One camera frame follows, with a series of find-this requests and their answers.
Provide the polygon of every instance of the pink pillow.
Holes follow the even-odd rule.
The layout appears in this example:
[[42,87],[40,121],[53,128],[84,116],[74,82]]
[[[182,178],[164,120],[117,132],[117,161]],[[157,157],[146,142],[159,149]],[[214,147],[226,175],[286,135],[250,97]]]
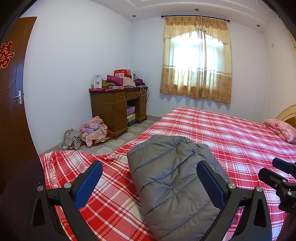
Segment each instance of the pink pillow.
[[284,141],[296,144],[296,129],[290,124],[277,119],[265,120],[265,124]]

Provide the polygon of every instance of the folded clothes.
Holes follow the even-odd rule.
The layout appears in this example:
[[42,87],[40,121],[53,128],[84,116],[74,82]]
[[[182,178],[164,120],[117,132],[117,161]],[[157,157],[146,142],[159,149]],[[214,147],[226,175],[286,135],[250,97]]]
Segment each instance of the folded clothes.
[[107,75],[106,82],[113,82],[117,86],[123,86],[123,79],[111,75]]
[[124,87],[136,87],[135,82],[131,78],[123,77],[123,86]]
[[106,88],[109,86],[115,86],[115,84],[113,82],[107,82],[105,80],[102,80],[102,88]]
[[136,84],[136,86],[140,86],[140,85],[145,85],[145,83],[143,82],[143,80],[142,79],[136,79],[136,80],[134,80],[134,82],[135,82],[135,84]]

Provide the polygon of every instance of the red box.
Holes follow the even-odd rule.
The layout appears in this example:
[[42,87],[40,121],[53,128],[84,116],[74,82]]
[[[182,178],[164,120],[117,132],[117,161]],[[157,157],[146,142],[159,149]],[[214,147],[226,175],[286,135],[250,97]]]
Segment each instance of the red box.
[[114,71],[114,76],[118,78],[128,77],[131,78],[131,75],[128,75],[128,72],[126,69],[118,69]]
[[92,89],[89,89],[89,91],[105,91],[105,90],[108,90],[109,87],[106,87],[106,88],[92,88]]

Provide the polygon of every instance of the metal screw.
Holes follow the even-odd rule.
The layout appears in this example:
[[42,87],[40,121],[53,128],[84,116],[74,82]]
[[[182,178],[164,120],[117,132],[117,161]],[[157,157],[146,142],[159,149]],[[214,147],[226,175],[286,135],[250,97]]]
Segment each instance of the metal screw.
[[64,188],[70,188],[71,186],[72,186],[71,183],[65,183],[65,184],[64,184]]
[[43,188],[44,188],[43,186],[39,186],[39,187],[37,187],[37,191],[41,192],[43,190]]
[[257,191],[257,192],[262,192],[263,189],[262,189],[262,187],[256,187],[256,191]]
[[229,187],[230,189],[235,189],[235,188],[236,188],[236,185],[235,185],[234,183],[229,183],[229,184],[228,184],[228,187]]

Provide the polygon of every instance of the curtain rod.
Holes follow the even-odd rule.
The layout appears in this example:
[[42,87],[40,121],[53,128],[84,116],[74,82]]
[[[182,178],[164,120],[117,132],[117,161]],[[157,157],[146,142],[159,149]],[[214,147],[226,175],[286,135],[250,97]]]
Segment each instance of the curtain rod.
[[[174,17],[174,16],[194,16],[194,17],[214,18],[214,17],[202,16],[202,15],[161,15],[162,18],[165,18],[165,17]],[[223,18],[214,18],[214,19],[224,20],[224,21],[230,23],[230,20],[228,20],[228,19],[223,19]]]

